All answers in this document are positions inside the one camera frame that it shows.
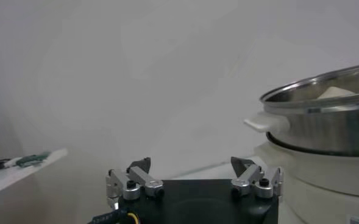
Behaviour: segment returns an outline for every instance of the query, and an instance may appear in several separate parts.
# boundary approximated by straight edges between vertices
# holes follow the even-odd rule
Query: stainless steel pot
[[[318,99],[330,87],[354,94]],[[264,111],[245,123],[274,143],[329,155],[359,156],[359,66],[274,89],[260,99]]]

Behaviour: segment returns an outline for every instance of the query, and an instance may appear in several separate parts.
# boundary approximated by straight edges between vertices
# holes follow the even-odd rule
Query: metal rim
[[[301,152],[301,153],[309,153],[309,154],[314,154],[314,155],[359,158],[359,154],[352,153],[352,152],[335,152],[335,151],[327,151],[327,150],[319,150],[319,149],[307,149],[307,148],[291,145],[291,144],[288,144],[288,143],[278,140],[270,132],[266,133],[266,137],[269,140],[269,142],[271,142],[279,147],[282,147],[284,149],[288,149],[288,150],[292,150],[292,151],[297,151],[297,152]]]
[[[341,69],[317,75],[307,79],[287,84],[267,92],[260,97],[260,101],[265,105],[265,110],[279,114],[285,113],[328,113],[336,111],[349,111],[359,109],[359,93],[351,96],[333,97],[328,99],[311,99],[294,102],[270,102],[272,96],[289,91],[298,86],[307,86],[315,82],[330,80],[342,75],[351,75],[359,72],[359,65],[351,68]]]

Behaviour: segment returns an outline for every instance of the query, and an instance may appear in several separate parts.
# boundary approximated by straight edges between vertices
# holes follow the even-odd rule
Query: silver bracket
[[[271,168],[265,176],[256,182],[255,194],[260,198],[272,198],[273,195],[281,196],[283,186],[283,172],[281,168]]]
[[[111,170],[106,177],[106,195],[108,201],[117,201],[120,196],[125,200],[136,200],[140,198],[140,185],[129,179],[126,173]]]
[[[155,198],[164,196],[163,181],[152,178],[138,166],[129,169],[129,177],[144,186],[147,196]]]
[[[242,197],[250,193],[252,183],[261,179],[264,175],[261,167],[255,164],[250,165],[240,177],[231,181],[232,194]]]

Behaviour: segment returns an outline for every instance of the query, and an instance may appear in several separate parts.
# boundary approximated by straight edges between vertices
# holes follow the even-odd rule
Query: white shelf
[[[20,168],[18,166],[0,170],[0,191],[13,185],[19,180],[33,174],[42,168],[56,162],[68,154],[67,149],[60,149],[52,152],[46,160],[36,166]]]

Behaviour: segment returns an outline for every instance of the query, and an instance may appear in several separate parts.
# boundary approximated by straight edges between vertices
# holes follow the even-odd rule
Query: white electric cooker
[[[261,101],[264,111],[244,122],[267,135],[255,154],[284,169],[283,203],[293,213],[281,211],[281,223],[359,224],[359,66],[277,88]]]

